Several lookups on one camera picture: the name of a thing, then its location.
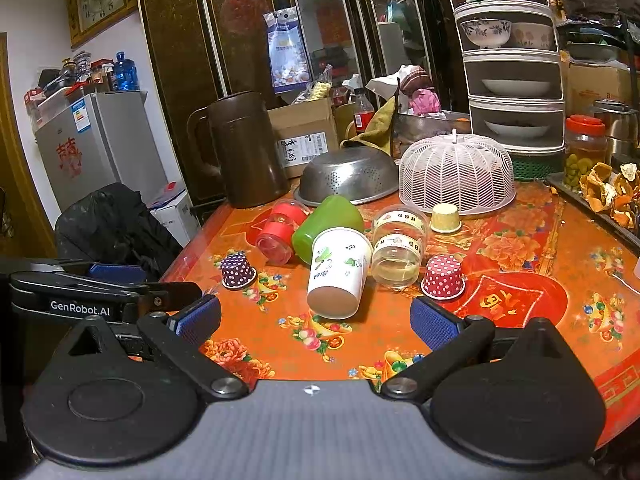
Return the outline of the steel kettle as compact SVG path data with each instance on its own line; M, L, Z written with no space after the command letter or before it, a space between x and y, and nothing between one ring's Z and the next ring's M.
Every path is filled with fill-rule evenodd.
M638 110L612 99L594 100L591 110L605 125L605 161L612 165L616 156L634 156L639 142Z

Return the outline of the red lid pickle jar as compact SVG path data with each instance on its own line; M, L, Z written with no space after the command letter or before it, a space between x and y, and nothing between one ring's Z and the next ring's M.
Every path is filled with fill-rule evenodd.
M597 162L605 161L605 124L586 115L570 115L565 119L564 184L578 190L580 178L590 173Z

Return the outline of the cardboard box with label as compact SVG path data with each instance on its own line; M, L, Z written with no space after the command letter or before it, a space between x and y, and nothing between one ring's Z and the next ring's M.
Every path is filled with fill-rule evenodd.
M274 108L268 115L280 163L289 179L300 177L315 157L340 147L328 98Z

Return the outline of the blue water bottle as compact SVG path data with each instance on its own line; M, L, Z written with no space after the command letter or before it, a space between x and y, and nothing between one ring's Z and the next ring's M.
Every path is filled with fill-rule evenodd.
M115 54L114 83L117 91L139 91L137 67L133 60L126 58L124 51Z

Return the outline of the dark wooden glass cabinet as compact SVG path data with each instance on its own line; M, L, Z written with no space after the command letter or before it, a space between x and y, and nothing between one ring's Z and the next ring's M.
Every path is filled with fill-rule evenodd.
M270 108L321 76L369 80L402 64L427 70L454 102L446 0L139 0L172 147L193 205L224 195L201 107L255 91Z

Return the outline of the wooden wall clock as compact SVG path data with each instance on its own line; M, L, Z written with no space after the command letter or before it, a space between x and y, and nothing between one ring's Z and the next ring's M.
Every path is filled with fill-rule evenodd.
M65 0L65 3L73 49L138 10L137 0Z

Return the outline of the green plastic cup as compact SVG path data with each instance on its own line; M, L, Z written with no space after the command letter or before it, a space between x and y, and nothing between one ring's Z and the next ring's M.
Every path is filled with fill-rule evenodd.
M321 232L332 228L349 228L359 232L364 230L360 211L341 195L331 195L322 200L293 234L292 247L299 260L309 264L314 239Z

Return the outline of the red dotted cupcake liner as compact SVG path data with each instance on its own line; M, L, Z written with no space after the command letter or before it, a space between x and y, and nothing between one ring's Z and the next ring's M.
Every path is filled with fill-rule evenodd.
M452 255L437 255L427 261L421 290L435 300L459 297L465 289L461 263Z

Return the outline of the brown plastic pitcher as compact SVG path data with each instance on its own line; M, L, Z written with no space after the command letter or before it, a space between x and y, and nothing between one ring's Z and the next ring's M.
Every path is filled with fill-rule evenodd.
M193 136L200 122L206 123L218 160L207 170L221 178L232 207L256 207L288 192L277 136L260 93L235 93L194 110L186 121L186 132Z

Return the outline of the white tiered dish rack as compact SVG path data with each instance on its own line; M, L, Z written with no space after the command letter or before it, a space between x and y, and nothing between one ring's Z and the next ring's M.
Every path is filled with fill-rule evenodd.
M510 154L518 180L541 180L561 169L565 104L558 34L549 0L449 0L469 98L472 131ZM481 49L461 23L498 18L511 38Z

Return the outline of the black bag on chair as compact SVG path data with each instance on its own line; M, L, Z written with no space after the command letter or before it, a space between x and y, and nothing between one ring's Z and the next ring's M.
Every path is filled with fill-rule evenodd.
M140 266L158 280L182 246L149 212L139 192L113 183L66 208L55 222L61 259Z

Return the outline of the purple dotted cupcake liner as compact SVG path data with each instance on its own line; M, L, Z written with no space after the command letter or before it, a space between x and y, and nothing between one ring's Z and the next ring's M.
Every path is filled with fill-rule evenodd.
M240 289L252 284L257 271L250 264L245 252L232 252L226 255L220 263L222 284L226 289Z

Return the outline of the pink mesh food cover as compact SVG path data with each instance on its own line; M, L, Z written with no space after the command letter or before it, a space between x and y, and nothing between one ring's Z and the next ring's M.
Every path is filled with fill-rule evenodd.
M453 204L462 216L489 214L515 198L508 152L487 136L453 132L411 144L399 163L399 199L429 214Z

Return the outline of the steel basin with pink cloth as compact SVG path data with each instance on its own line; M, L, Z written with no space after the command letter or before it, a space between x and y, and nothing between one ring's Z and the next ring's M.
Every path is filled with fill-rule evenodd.
M417 65L401 65L395 74L398 107L393 119L390 152L400 159L410 144L432 136L452 133L468 134L468 114L444 110L440 105L431 77Z

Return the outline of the olive green cloth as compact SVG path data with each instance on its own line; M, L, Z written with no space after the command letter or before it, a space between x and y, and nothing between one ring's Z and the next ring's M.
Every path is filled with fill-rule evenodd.
M354 146L368 146L392 154L393 119L396 113L396 98L392 96L373 115L371 121L363 132L356 131L355 122L352 120L345 130L345 139L340 148L353 148Z

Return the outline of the blue white snack bag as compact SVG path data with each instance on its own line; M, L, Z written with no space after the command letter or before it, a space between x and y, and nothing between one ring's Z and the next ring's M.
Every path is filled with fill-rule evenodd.
M311 81L307 53L295 6L264 15L271 84L277 94L302 90Z

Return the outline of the white paper cup green print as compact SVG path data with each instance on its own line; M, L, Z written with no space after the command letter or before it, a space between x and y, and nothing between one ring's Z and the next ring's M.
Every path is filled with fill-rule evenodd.
M328 320L346 320L359 309L372 257L367 237L351 228L321 232L312 244L307 304Z

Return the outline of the tray of dried peels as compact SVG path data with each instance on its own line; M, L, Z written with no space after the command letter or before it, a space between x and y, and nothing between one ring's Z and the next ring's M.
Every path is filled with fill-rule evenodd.
M562 172L549 174L546 183L595 222L639 253L639 165L632 160L614 167L597 162L576 179Z

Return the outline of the white box by fridge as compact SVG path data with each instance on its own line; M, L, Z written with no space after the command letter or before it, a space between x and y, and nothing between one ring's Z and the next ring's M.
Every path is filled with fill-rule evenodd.
M182 247L186 247L201 229L200 222L192 211L186 186L181 180L167 183L152 201L149 211Z

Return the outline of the steel colander bowl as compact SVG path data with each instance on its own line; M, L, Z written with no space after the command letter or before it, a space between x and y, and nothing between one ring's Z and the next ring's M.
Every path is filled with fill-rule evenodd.
M398 166L390 155L360 145L316 156L304 169L293 196L311 207L318 207L332 195L361 205L389 196L398 188Z

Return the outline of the clear plastic cup with label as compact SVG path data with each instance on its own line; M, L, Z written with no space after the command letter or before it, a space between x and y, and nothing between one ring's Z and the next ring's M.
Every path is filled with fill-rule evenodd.
M372 222L371 274L387 288L403 290L419 277L428 234L428 219L416 208L395 204Z

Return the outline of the blue patterned porcelain bowl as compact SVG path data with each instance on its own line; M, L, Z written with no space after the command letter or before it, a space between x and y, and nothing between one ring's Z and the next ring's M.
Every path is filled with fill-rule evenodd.
M511 38L512 23L498 18L477 18L461 23L471 44L481 49L495 49L507 44Z

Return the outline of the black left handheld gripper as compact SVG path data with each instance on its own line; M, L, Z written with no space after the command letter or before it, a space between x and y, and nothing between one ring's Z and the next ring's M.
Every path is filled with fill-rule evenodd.
M191 282L152 282L140 266L82 260L3 260L1 286L18 313L72 321L97 315L109 323L179 311L203 296Z

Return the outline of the grey mini fridge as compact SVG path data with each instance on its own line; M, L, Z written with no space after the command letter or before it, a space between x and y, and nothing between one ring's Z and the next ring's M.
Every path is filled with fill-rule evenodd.
M141 91L91 93L36 130L44 170L61 210L117 182L150 204L168 183L144 102Z

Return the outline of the yellow cupcake liner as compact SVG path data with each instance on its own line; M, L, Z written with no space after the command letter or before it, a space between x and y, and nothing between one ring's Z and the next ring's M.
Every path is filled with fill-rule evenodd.
M441 203L432 209L431 230L438 234L450 234L457 232L462 226L458 206L455 204Z

